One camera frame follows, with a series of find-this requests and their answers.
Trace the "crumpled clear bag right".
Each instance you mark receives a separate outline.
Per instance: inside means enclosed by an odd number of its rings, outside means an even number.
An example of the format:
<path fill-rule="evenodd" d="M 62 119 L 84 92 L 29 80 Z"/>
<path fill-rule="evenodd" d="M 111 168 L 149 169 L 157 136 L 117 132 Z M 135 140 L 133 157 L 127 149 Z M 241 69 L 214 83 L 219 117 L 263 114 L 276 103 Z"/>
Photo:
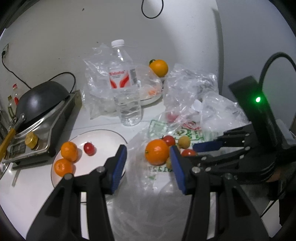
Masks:
<path fill-rule="evenodd" d="M 164 106 L 172 121 L 196 122 L 205 141 L 250 124 L 237 102 L 219 94 L 215 74 L 175 64 L 164 84 Z"/>

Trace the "steel gas stove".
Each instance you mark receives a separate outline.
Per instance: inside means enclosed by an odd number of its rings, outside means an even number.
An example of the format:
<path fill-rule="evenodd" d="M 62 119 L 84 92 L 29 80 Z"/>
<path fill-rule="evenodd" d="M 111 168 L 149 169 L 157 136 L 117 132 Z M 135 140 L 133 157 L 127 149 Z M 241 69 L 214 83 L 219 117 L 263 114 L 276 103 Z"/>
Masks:
<path fill-rule="evenodd" d="M 64 127 L 67 126 L 67 121 L 76 117 L 75 114 L 78 113 L 81 105 L 81 92 L 74 91 L 40 120 L 17 134 L 10 143 L 7 155 L 1 160 L 1 164 L 4 166 L 12 164 L 15 170 L 48 162 L 58 152 L 57 144 Z M 25 137 L 29 133 L 38 137 L 34 149 L 30 149 L 25 144 Z"/>

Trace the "clear bag behind bottle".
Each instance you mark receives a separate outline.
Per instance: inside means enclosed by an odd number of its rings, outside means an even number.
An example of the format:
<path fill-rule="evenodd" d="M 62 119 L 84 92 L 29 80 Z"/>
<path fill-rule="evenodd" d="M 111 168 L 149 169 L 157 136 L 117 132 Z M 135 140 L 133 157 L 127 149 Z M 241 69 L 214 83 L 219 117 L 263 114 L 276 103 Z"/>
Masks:
<path fill-rule="evenodd" d="M 92 54 L 83 61 L 86 64 L 86 84 L 81 96 L 83 106 L 89 110 L 90 119 L 116 112 L 107 67 L 111 59 L 111 48 L 106 44 L 93 48 Z M 160 79 L 148 66 L 136 63 L 135 71 L 140 82 L 148 79 Z"/>

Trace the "yellow longan by orange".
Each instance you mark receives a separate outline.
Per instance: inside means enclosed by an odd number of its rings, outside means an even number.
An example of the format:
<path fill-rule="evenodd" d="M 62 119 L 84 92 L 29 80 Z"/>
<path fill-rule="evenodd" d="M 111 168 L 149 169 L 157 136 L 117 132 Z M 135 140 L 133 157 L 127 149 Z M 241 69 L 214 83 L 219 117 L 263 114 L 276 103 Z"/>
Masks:
<path fill-rule="evenodd" d="M 168 168 L 168 169 L 172 169 L 172 165 L 171 165 L 171 159 L 170 158 L 168 158 L 167 160 L 166 160 L 166 167 Z"/>

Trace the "white dish under bag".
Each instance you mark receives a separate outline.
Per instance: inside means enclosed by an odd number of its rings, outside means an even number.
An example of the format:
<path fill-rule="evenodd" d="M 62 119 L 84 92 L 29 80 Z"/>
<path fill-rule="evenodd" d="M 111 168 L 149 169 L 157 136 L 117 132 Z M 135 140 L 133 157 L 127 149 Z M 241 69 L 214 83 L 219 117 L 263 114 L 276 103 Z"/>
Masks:
<path fill-rule="evenodd" d="M 147 106 L 162 96 L 163 84 L 160 79 L 148 79 L 140 82 L 140 105 Z"/>

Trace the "lower mandarin on plate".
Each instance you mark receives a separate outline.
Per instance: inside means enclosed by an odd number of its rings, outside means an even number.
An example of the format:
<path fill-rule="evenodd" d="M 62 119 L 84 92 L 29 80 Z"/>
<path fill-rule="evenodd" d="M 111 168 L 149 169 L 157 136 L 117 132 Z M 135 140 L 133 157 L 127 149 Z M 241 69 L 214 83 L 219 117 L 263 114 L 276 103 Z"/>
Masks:
<path fill-rule="evenodd" d="M 54 164 L 54 171 L 55 173 L 60 176 L 64 177 L 66 174 L 74 173 L 74 167 L 73 163 L 71 161 L 68 161 L 67 159 L 59 159 Z"/>

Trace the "white round plate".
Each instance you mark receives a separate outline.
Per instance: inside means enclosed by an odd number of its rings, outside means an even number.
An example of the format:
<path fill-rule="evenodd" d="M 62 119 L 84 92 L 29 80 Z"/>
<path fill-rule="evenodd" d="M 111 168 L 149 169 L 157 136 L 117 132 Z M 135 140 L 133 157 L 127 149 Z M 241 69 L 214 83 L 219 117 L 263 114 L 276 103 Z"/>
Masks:
<path fill-rule="evenodd" d="M 73 164 L 75 176 L 88 174 L 94 168 L 103 166 L 109 157 L 115 156 L 120 145 L 127 141 L 111 130 L 93 130 L 74 137 L 70 142 L 78 149 L 78 158 Z"/>

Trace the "upper mandarin on plate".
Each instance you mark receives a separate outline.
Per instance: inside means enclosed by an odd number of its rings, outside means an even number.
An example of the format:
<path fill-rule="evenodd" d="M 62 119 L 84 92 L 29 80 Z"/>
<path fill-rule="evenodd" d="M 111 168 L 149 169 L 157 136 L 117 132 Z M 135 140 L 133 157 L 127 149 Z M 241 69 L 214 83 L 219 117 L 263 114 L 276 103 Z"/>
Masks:
<path fill-rule="evenodd" d="M 61 156 L 71 162 L 78 159 L 78 148 L 73 142 L 65 142 L 61 146 Z"/>

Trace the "red cherry tomato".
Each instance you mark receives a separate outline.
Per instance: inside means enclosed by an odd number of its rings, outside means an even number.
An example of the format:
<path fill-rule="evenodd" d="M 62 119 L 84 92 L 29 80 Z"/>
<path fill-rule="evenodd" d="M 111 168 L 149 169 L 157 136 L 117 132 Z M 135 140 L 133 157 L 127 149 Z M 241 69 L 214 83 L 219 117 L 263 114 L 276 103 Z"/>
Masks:
<path fill-rule="evenodd" d="M 181 155 L 183 157 L 188 157 L 188 156 L 197 156 L 197 153 L 193 149 L 184 149 L 181 152 Z"/>
<path fill-rule="evenodd" d="M 96 152 L 95 146 L 91 142 L 85 143 L 83 150 L 88 156 L 93 156 Z"/>

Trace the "black wok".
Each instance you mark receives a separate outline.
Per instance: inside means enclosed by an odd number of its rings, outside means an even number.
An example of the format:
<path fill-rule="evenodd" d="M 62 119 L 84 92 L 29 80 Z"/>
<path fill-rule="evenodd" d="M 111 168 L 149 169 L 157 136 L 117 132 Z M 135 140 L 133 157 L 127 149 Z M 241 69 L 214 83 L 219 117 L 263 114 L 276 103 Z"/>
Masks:
<path fill-rule="evenodd" d="M 16 106 L 16 117 L 25 115 L 26 121 L 44 114 L 69 96 L 67 89 L 55 82 L 48 81 L 24 93 Z"/>

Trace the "mandarin on plate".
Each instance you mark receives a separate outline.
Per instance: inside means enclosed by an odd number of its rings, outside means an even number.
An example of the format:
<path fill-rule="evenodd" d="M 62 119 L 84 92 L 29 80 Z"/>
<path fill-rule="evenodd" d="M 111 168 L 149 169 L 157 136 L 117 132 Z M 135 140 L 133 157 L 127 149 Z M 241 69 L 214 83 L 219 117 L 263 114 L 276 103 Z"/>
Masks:
<path fill-rule="evenodd" d="M 78 159 L 78 148 L 73 142 L 65 142 L 61 146 L 61 156 L 71 162 Z"/>
<path fill-rule="evenodd" d="M 64 177 L 66 174 L 74 173 L 74 167 L 73 163 L 71 161 L 68 161 L 67 159 L 59 159 L 54 164 L 54 171 L 55 173 L 60 176 Z"/>

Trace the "red tomato near orange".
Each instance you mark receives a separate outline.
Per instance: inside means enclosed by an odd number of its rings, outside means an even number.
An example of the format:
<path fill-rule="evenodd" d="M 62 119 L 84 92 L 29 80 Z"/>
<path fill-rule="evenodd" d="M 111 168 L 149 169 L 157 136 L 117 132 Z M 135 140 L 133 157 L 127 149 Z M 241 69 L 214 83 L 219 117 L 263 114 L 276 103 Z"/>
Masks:
<path fill-rule="evenodd" d="M 174 146 L 176 144 L 175 138 L 170 135 L 166 135 L 162 137 L 162 140 L 167 144 L 167 146 Z"/>

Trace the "clear water bottle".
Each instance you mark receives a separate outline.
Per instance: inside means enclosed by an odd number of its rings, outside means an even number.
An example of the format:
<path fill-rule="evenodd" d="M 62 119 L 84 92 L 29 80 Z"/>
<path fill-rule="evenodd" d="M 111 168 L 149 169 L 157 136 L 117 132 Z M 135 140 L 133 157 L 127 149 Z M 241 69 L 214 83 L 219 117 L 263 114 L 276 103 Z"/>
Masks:
<path fill-rule="evenodd" d="M 124 126 L 135 126 L 142 119 L 139 85 L 132 58 L 125 50 L 123 39 L 111 42 L 112 54 L 108 75 L 116 111 Z"/>

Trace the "large orange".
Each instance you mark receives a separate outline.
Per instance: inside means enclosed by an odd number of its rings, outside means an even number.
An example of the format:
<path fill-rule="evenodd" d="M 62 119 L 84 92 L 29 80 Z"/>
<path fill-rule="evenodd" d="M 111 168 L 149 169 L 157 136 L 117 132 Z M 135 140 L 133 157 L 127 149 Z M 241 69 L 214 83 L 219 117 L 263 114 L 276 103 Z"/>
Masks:
<path fill-rule="evenodd" d="M 169 147 L 166 142 L 161 139 L 152 140 L 147 144 L 144 156 L 151 165 L 164 165 L 169 158 Z"/>

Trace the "yellow longan upper right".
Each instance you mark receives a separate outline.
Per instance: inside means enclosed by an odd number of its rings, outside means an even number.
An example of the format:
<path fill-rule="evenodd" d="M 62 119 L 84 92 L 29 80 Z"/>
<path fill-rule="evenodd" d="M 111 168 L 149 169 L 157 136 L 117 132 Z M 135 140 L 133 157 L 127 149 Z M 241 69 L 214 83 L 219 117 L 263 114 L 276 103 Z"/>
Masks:
<path fill-rule="evenodd" d="M 181 136 L 178 139 L 178 146 L 181 149 L 187 149 L 191 145 L 191 139 L 188 136 Z"/>

